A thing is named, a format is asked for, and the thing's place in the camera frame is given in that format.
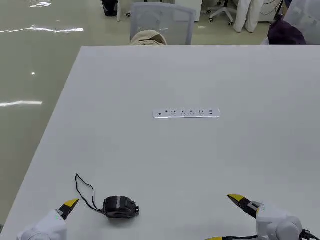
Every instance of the purple bag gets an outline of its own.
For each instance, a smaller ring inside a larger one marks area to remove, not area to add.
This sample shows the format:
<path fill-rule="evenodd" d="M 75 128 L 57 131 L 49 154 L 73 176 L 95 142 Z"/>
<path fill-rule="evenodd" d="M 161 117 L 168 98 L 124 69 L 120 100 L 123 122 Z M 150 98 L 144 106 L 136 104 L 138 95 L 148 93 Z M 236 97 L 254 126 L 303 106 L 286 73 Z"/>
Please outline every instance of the purple bag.
<path fill-rule="evenodd" d="M 306 45 L 302 32 L 283 20 L 274 22 L 268 33 L 270 45 Z"/>

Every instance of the glossy floor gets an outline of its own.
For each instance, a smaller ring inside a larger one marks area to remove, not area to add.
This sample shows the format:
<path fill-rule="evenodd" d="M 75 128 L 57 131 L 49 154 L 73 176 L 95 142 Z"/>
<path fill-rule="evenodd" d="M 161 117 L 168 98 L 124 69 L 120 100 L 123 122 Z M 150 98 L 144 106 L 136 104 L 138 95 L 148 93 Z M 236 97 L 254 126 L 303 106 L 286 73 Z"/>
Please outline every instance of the glossy floor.
<path fill-rule="evenodd" d="M 129 5 L 124 1 L 124 13 Z M 205 15 L 195 25 L 192 43 L 260 44 L 268 27 L 259 24 L 253 34 L 245 30 L 238 34 L 224 16 L 208 23 Z M 121 22 L 106 18 L 100 0 L 0 1 L 0 224 L 8 216 L 80 47 L 127 45 L 129 29 L 125 16 Z"/>

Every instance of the electrical outlet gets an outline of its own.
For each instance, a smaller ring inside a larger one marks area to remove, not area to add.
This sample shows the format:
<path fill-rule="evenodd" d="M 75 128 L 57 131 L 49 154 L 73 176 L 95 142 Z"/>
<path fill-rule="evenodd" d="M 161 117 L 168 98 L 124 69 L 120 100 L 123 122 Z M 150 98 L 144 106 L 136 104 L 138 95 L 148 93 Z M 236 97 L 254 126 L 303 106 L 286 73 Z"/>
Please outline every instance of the electrical outlet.
<path fill-rule="evenodd" d="M 218 108 L 166 108 L 153 110 L 155 119 L 220 118 Z"/>

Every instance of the trash bin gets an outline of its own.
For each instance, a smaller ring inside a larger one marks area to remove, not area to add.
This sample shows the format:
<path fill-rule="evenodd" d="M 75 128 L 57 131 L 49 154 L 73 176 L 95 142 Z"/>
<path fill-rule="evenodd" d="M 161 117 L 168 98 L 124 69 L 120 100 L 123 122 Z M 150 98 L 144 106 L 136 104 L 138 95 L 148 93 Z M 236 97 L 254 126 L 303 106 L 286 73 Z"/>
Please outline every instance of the trash bin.
<path fill-rule="evenodd" d="M 117 16 L 116 5 L 118 3 L 117 0 L 101 0 L 102 6 L 104 10 L 104 15 L 107 17 L 115 17 Z"/>

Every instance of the chair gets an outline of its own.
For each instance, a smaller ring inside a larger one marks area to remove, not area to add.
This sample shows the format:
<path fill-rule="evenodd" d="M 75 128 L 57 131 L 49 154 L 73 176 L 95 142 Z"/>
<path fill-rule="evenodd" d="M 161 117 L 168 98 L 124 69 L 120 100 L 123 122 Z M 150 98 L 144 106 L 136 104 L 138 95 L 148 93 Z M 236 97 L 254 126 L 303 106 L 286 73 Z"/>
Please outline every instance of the chair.
<path fill-rule="evenodd" d="M 209 18 L 209 22 L 212 23 L 214 21 L 214 17 L 218 16 L 221 13 L 225 13 L 229 18 L 229 26 L 234 24 L 234 18 L 231 16 L 231 13 L 237 14 L 237 10 L 228 7 L 229 0 L 224 0 L 224 5 L 222 7 L 210 7 L 208 8 L 208 13 L 211 13 L 211 10 L 215 10 L 216 12 L 212 13 Z"/>
<path fill-rule="evenodd" d="M 175 0 L 165 0 L 168 4 L 175 4 Z M 145 2 L 145 3 L 147 3 L 148 2 L 148 0 L 131 0 L 131 2 L 133 2 L 133 3 L 139 3 L 139 2 Z M 159 3 L 163 3 L 164 2 L 164 0 L 158 0 L 158 2 Z M 131 17 L 131 12 L 130 11 L 128 11 L 127 13 L 126 13 L 126 17 L 127 18 L 130 18 Z"/>
<path fill-rule="evenodd" d="M 131 39 L 144 30 L 162 34 L 168 45 L 190 45 L 196 11 L 175 4 L 137 2 L 131 6 Z"/>

